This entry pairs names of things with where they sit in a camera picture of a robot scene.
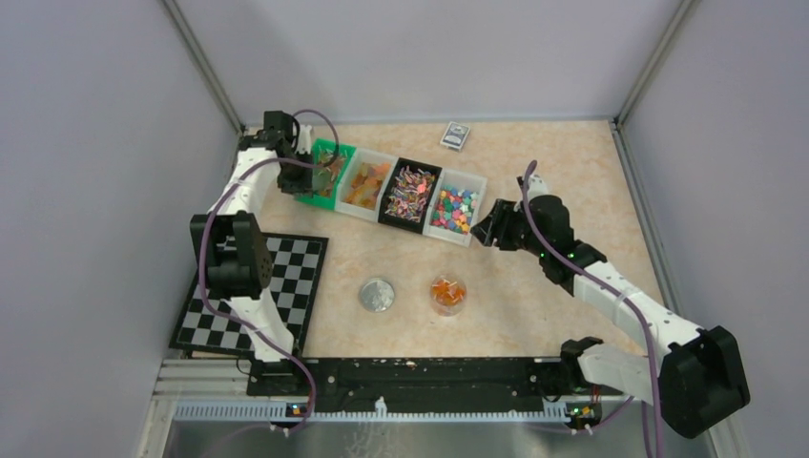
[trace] gray wall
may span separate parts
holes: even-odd
[[[0,13],[3,457],[135,452],[235,145],[157,2],[70,3]]]
[[[806,456],[809,3],[702,2],[629,126],[682,306],[739,339],[756,456]]]
[[[672,0],[180,0],[243,121],[615,115]]]

